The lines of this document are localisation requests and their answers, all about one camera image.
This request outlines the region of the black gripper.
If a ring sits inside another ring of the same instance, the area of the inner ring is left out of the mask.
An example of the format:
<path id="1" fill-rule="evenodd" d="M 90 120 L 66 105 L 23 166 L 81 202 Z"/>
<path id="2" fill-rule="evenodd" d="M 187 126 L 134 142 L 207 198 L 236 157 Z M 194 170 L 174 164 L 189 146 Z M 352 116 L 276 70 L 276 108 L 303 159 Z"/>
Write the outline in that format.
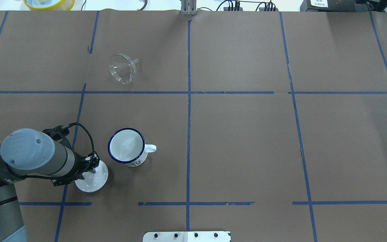
<path id="1" fill-rule="evenodd" d="M 52 179 L 53 186 L 62 186 L 71 184 L 76 180 L 84 180 L 84 172 L 92 172 L 94 173 L 94 168 L 98 167 L 99 164 L 99 155 L 96 151 L 93 151 L 87 156 L 81 156 L 76 152 L 73 152 L 74 155 L 74 165 L 70 169 L 70 171 L 63 175 L 62 177 L 58 177 L 56 179 Z"/>

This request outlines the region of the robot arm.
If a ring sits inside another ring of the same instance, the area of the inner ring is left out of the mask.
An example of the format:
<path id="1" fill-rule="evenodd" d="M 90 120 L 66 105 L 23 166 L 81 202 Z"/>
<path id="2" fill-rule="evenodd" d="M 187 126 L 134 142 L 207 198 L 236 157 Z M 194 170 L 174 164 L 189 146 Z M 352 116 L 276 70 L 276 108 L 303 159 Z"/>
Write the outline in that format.
<path id="1" fill-rule="evenodd" d="M 15 183 L 36 178 L 61 186 L 85 179 L 86 172 L 95 173 L 98 154 L 74 152 L 67 139 L 71 126 L 15 130 L 0 144 L 0 242 L 28 240 Z"/>

